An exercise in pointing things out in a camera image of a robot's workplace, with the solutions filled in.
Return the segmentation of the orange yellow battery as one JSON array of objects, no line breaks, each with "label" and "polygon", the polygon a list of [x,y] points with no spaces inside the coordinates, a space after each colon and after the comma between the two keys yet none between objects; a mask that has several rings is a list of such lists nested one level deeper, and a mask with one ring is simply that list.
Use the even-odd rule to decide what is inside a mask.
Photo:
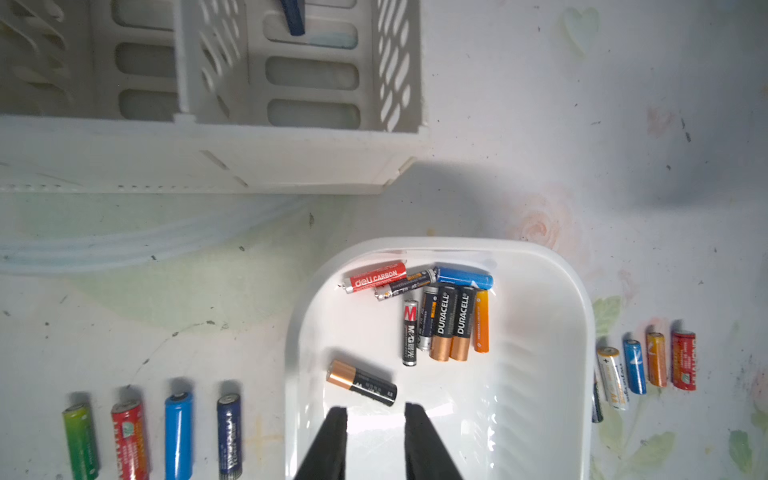
[{"label": "orange yellow battery", "polygon": [[489,292],[487,290],[476,292],[473,342],[476,352],[490,351]]}]

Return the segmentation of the white plastic storage tray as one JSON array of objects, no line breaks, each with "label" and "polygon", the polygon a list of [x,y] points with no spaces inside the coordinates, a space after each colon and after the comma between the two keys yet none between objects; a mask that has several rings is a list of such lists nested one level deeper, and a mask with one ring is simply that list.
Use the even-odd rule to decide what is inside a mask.
[{"label": "white plastic storage tray", "polygon": [[[487,273],[490,351],[402,363],[403,298],[347,294],[351,273],[402,261]],[[406,475],[404,409],[421,405],[465,479],[584,479],[589,473],[594,315],[570,265],[509,240],[392,237],[328,260],[295,307],[285,346],[285,475],[293,478],[333,407],[348,413],[346,475]],[[326,381],[340,360],[394,383],[387,407]]]}]

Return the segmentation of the green battery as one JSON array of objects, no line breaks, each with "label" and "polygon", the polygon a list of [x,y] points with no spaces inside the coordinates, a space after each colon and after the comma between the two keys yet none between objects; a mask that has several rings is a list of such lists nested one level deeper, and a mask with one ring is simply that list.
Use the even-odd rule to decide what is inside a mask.
[{"label": "green battery", "polygon": [[73,479],[97,479],[100,466],[88,404],[72,405],[62,416]]}]

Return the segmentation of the dark navy battery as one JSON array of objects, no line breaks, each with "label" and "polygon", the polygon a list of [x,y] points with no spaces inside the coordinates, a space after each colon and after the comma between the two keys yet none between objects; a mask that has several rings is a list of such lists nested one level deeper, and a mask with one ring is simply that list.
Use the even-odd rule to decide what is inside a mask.
[{"label": "dark navy battery", "polygon": [[376,287],[374,289],[374,296],[377,300],[383,301],[395,296],[402,295],[406,292],[431,285],[436,281],[436,269],[429,268],[411,275],[407,275],[406,277],[389,284]]}]

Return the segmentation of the blue Huatai battery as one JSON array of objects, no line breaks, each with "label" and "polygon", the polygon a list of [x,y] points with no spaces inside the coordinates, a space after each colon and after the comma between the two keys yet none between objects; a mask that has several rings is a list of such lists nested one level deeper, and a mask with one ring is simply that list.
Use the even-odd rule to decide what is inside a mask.
[{"label": "blue Huatai battery", "polygon": [[486,273],[445,266],[437,266],[435,272],[438,283],[466,286],[478,290],[490,290],[494,285],[493,277]]}]

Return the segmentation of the red yellow label battery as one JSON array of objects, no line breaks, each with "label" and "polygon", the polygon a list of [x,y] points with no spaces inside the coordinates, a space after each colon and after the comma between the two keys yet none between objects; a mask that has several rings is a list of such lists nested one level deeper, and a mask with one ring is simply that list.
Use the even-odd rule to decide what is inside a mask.
[{"label": "red yellow label battery", "polygon": [[684,391],[696,387],[696,335],[690,331],[673,330],[672,334],[672,382]]}]

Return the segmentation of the red silver-tip battery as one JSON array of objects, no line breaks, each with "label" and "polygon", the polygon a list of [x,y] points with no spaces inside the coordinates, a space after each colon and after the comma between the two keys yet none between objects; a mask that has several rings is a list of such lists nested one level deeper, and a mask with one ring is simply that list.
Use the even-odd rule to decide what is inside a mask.
[{"label": "red silver-tip battery", "polygon": [[388,285],[406,277],[406,266],[402,261],[390,263],[342,280],[341,287],[347,294]]}]

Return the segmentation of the white Heybright battery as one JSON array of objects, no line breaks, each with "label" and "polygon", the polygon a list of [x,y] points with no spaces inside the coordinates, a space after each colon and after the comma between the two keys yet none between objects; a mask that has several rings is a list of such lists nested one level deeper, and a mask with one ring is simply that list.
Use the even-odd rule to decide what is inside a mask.
[{"label": "white Heybright battery", "polygon": [[616,410],[627,411],[629,398],[623,366],[618,349],[604,346],[597,349],[597,362],[600,370],[606,400]]}]

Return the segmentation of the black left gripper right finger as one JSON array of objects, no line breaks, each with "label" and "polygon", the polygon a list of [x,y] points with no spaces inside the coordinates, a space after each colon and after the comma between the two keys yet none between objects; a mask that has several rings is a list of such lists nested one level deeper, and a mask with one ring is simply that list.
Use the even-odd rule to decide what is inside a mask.
[{"label": "black left gripper right finger", "polygon": [[405,405],[405,465],[408,480],[461,480],[455,463],[424,408]]}]

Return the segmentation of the copper black Duracell battery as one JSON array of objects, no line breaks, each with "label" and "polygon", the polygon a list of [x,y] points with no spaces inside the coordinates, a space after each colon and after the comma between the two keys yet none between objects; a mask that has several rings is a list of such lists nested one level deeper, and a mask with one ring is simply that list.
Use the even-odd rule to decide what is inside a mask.
[{"label": "copper black Duracell battery", "polygon": [[397,399],[398,388],[394,383],[340,360],[331,362],[326,381],[387,407],[392,407]]},{"label": "copper black Duracell battery", "polygon": [[456,286],[450,284],[439,286],[433,340],[430,347],[430,357],[439,362],[447,362],[450,357],[457,299]]},{"label": "copper black Duracell battery", "polygon": [[450,358],[456,361],[464,362],[468,359],[474,323],[476,293],[477,291],[470,286],[462,286],[458,289],[450,350]]}]

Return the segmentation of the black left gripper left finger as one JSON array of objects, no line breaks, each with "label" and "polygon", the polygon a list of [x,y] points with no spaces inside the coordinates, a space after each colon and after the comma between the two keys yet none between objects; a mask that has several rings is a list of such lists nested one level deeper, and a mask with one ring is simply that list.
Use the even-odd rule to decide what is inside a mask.
[{"label": "black left gripper left finger", "polygon": [[346,477],[347,409],[327,413],[294,480],[344,480]]}]

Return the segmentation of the black M&G battery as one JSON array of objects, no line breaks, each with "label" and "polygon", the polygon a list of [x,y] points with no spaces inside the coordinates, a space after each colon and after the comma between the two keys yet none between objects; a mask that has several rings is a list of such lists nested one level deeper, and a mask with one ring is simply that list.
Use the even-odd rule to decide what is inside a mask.
[{"label": "black M&G battery", "polygon": [[403,309],[402,363],[406,367],[417,364],[419,304],[406,300]]}]

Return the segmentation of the dark blue battery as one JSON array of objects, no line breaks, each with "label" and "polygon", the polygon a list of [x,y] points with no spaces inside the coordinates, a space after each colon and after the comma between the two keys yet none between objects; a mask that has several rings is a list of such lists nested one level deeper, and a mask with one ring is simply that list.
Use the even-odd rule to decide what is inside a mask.
[{"label": "dark blue battery", "polygon": [[226,394],[217,401],[219,478],[239,479],[243,472],[241,397]]}]

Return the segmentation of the red Chinese label battery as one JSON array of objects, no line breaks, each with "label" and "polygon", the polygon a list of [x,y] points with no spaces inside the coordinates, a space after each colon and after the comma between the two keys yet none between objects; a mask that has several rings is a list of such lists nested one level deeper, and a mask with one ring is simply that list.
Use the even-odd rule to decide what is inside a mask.
[{"label": "red Chinese label battery", "polygon": [[111,410],[117,472],[121,480],[149,479],[150,466],[143,413],[140,400],[117,403]]}]

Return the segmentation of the light blue battery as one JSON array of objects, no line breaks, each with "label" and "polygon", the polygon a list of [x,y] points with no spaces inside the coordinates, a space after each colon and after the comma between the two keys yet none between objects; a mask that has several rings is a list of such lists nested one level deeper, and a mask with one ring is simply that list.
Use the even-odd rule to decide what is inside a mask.
[{"label": "light blue battery", "polygon": [[189,480],[193,474],[194,401],[190,392],[165,401],[165,478]]}]

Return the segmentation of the beige file organizer rack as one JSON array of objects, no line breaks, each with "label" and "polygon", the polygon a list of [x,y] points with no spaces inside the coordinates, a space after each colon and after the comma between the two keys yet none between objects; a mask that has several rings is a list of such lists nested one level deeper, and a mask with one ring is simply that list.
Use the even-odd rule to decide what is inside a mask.
[{"label": "beige file organizer rack", "polygon": [[377,194],[427,145],[417,1],[5,1],[1,188]]}]

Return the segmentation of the dark small notebook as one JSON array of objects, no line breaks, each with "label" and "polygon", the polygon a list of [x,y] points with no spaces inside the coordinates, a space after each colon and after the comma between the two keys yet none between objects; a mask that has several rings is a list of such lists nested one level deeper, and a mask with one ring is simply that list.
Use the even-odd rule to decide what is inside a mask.
[{"label": "dark small notebook", "polygon": [[281,0],[286,24],[292,36],[303,36],[306,33],[305,1]]}]

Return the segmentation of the dark silver-tip battery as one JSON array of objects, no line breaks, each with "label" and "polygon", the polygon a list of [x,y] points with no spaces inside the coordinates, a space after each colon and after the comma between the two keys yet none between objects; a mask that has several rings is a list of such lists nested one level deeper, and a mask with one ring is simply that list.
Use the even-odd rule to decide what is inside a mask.
[{"label": "dark silver-tip battery", "polygon": [[438,287],[425,286],[423,288],[423,297],[418,322],[418,348],[425,352],[429,352],[432,345],[434,315],[438,299]]}]

